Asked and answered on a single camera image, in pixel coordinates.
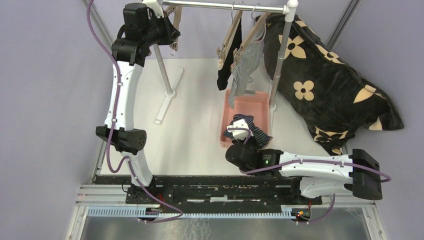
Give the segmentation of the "dark blue striped underwear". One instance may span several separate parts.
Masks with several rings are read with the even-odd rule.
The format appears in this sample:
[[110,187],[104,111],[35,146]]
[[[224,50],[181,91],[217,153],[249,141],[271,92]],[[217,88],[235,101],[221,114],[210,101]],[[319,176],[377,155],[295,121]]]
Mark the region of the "dark blue striped underwear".
[[[273,139],[271,136],[267,135],[262,129],[260,129],[259,127],[257,127],[254,124],[254,116],[252,115],[244,115],[244,114],[235,114],[233,116],[233,120],[230,122],[230,124],[232,124],[233,122],[240,120],[240,119],[245,119],[249,128],[251,129],[253,136],[256,137],[257,141],[259,142],[259,144],[261,145],[261,149],[264,149],[265,147],[267,147],[269,145],[269,143],[271,142],[271,140]],[[227,137],[231,140],[231,137],[229,137],[228,133],[227,133],[227,129],[223,132],[223,136]]]

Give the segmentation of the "beige hanger of black underwear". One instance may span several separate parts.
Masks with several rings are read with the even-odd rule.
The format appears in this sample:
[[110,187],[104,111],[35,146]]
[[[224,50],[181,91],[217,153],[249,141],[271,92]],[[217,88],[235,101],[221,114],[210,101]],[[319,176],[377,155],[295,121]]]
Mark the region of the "beige hanger of black underwear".
[[219,71],[222,70],[223,67],[224,67],[225,60],[227,59],[228,54],[230,52],[230,47],[231,47],[232,42],[234,40],[234,37],[235,37],[236,31],[237,31],[237,28],[239,26],[239,23],[241,21],[242,14],[243,14],[243,11],[238,10],[235,13],[235,16],[231,15],[231,19],[232,19],[231,25],[230,25],[230,27],[229,27],[229,29],[228,29],[225,37],[224,37],[221,48],[218,47],[217,50],[216,50],[216,54],[218,56],[217,69]]

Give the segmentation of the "black underwear beige waistband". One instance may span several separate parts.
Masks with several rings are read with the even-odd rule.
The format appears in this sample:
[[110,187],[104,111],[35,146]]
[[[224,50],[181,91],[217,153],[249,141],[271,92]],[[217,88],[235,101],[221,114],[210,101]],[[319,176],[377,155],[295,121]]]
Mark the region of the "black underwear beige waistband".
[[231,76],[231,65],[234,62],[234,50],[240,47],[242,43],[242,22],[241,20],[237,23],[236,30],[230,35],[229,46],[226,48],[228,53],[225,61],[223,62],[222,68],[218,70],[217,87],[220,91],[223,91],[228,86],[228,80]]

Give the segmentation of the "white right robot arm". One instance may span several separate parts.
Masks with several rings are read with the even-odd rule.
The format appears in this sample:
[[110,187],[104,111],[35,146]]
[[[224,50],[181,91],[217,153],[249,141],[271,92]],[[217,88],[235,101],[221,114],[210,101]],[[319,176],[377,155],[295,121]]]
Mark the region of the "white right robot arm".
[[347,195],[364,200],[383,199],[382,183],[389,177],[380,171],[380,164],[363,149],[350,154],[314,156],[279,149],[259,149],[253,141],[233,143],[225,159],[242,174],[276,178],[298,178],[289,189],[289,198],[296,204],[323,195]]

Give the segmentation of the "empty beige clip hanger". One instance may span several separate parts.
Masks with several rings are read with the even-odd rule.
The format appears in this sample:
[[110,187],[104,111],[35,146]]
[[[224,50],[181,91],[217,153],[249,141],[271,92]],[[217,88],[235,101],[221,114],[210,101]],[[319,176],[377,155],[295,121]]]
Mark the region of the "empty beige clip hanger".
[[[173,26],[179,30],[179,26],[180,26],[180,22],[181,22],[181,17],[182,17],[182,6],[168,6],[165,10],[165,12],[167,13],[167,15],[171,15],[174,14],[173,16]],[[170,47],[170,55],[174,56],[175,52],[178,51],[178,38],[175,39],[175,41],[173,43],[171,43],[169,45]]]

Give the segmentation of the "grey striped underwear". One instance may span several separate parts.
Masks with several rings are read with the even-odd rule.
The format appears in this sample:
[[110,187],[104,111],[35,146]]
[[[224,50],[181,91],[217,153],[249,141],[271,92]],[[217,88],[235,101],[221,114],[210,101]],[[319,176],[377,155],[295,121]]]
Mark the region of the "grey striped underwear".
[[235,98],[245,94],[247,85],[253,81],[251,74],[256,71],[260,64],[261,44],[264,41],[266,27],[262,25],[255,33],[252,41],[243,47],[239,60],[231,66],[233,76],[228,104],[231,109],[235,107]]

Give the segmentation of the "beige hanger of grey underwear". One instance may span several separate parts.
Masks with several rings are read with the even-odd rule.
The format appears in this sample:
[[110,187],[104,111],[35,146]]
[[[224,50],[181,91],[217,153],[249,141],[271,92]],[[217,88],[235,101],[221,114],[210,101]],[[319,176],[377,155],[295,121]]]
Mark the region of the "beige hanger of grey underwear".
[[233,65],[235,65],[242,57],[242,53],[246,50],[248,45],[252,42],[257,42],[263,38],[266,32],[266,19],[270,12],[263,13],[251,28],[248,35],[242,40],[238,48],[233,51]]

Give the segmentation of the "pink plastic basket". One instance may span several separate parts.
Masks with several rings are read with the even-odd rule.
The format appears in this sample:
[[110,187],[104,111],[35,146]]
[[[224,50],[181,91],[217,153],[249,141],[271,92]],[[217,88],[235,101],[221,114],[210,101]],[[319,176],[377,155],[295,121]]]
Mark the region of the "pink plastic basket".
[[224,132],[236,114],[253,116],[255,126],[266,134],[269,134],[268,93],[264,91],[251,91],[243,96],[237,96],[234,99],[234,108],[231,108],[229,104],[230,93],[230,89],[225,90],[219,136],[221,147],[228,148],[233,144],[230,138],[224,136]]

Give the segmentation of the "black floral blanket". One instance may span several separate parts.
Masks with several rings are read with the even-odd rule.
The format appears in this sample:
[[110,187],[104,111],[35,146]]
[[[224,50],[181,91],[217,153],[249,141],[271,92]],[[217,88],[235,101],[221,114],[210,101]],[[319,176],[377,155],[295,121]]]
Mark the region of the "black floral blanket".
[[331,156],[341,155],[360,128],[404,128],[390,97],[330,51],[299,16],[291,24],[277,91]]

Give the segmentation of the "metal clothes rack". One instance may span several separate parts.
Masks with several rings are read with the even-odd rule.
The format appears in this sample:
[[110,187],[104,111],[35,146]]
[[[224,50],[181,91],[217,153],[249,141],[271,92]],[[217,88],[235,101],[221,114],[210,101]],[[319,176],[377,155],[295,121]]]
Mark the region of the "metal clothes rack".
[[[246,5],[246,4],[229,4],[229,3],[217,3],[217,2],[200,2],[200,1],[185,1],[185,0],[158,0],[162,5],[164,14],[168,6],[178,6],[178,7],[194,7],[194,8],[208,8],[208,9],[225,9],[225,10],[240,10],[240,11],[252,11],[252,12],[262,12],[262,13],[279,13],[285,15],[285,26],[287,27],[283,33],[285,37],[282,40],[280,50],[278,53],[278,60],[276,65],[276,70],[279,72],[282,68],[284,61],[284,54],[286,44],[288,42],[288,34],[290,33],[290,28],[292,22],[295,18],[295,13],[299,2],[297,0],[289,0],[284,6],[259,6],[257,5]],[[166,88],[165,99],[161,106],[161,109],[157,115],[155,123],[160,125],[163,123],[165,116],[168,112],[168,109],[172,103],[172,100],[175,99],[177,93],[176,89],[178,84],[181,81],[181,78],[184,73],[184,69],[180,68],[176,73],[176,82],[175,86],[171,86],[166,67],[163,61],[163,57],[159,46],[157,44],[153,45],[153,50],[157,59],[157,63],[163,78],[163,82]]]

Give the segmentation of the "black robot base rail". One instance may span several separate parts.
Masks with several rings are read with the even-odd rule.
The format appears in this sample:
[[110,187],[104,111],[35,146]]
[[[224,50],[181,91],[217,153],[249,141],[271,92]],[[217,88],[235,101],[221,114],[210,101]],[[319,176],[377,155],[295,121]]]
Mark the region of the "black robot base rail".
[[298,208],[322,205],[322,198],[301,196],[300,177],[274,176],[173,176],[156,175],[147,187],[149,193],[131,183],[127,175],[99,175],[96,185],[116,185],[129,205],[153,204],[148,214],[277,214],[281,206]]

